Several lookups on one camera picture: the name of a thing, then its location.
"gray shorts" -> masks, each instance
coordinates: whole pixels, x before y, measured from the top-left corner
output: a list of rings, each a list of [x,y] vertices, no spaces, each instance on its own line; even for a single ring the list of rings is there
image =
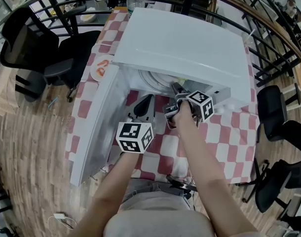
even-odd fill
[[[134,178],[130,180],[127,186],[122,203],[124,203],[125,201],[127,201],[128,199],[132,198],[133,196],[139,193],[159,192],[159,191],[184,197],[184,191],[177,188],[171,188],[170,183],[161,183],[161,182],[155,182],[147,179]]]

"person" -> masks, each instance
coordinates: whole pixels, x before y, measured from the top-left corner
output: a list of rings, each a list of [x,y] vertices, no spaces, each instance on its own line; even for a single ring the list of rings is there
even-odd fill
[[[295,0],[287,0],[286,4],[280,8],[280,11],[287,23],[291,27],[294,27],[298,20],[297,5]],[[284,20],[280,17],[276,20],[276,22],[281,26],[284,26],[285,24]]]
[[[259,237],[234,201],[223,169],[193,122],[187,101],[173,117],[201,201],[209,216],[190,208],[181,190],[131,179],[139,154],[123,153],[100,184],[69,237]]]

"hand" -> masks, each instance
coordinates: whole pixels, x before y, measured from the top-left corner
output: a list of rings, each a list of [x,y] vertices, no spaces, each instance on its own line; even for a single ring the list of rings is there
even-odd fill
[[[187,100],[181,103],[179,112],[173,116],[173,122],[178,126],[181,120],[193,120],[189,102]]]

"paper plate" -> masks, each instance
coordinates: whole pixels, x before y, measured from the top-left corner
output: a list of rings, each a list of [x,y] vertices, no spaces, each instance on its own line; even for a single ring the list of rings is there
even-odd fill
[[[112,60],[113,55],[109,54],[102,55],[95,59],[90,67],[90,74],[92,78],[96,81],[101,81]]]
[[[94,7],[90,7],[86,11],[93,11],[93,10],[96,10],[96,9]],[[84,23],[91,23],[91,22],[95,21],[96,18],[97,18],[96,14],[85,14],[85,15],[80,16],[80,20]]]

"red and white checkered tablecloth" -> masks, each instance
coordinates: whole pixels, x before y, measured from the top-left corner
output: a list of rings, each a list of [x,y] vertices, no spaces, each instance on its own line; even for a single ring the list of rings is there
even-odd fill
[[[114,54],[122,37],[128,18],[125,9],[115,9],[110,15],[97,43],[92,48],[91,56],[79,83],[77,96],[69,122],[69,130],[66,141],[66,158],[75,159],[78,143],[82,135],[82,128],[88,115],[93,97],[99,83],[90,75],[90,65],[96,57],[104,54]],[[254,75],[250,60],[249,50],[246,48],[248,69],[251,82],[251,99],[249,106],[240,110],[226,110],[223,114],[214,114],[206,123],[202,123],[199,132],[202,135],[210,152],[213,153],[224,168],[225,176],[229,183],[249,182],[253,166],[256,133],[259,125],[257,115],[257,99]],[[129,106],[144,93],[131,91],[127,97],[126,105]],[[145,178],[165,182],[166,175],[189,181],[191,173],[188,169],[188,161],[179,140],[176,130],[170,130],[166,126],[162,107],[169,99],[156,96],[155,114],[155,138],[147,151],[140,155],[133,178]],[[119,155],[120,147],[114,140],[108,159],[104,167],[110,171]]]

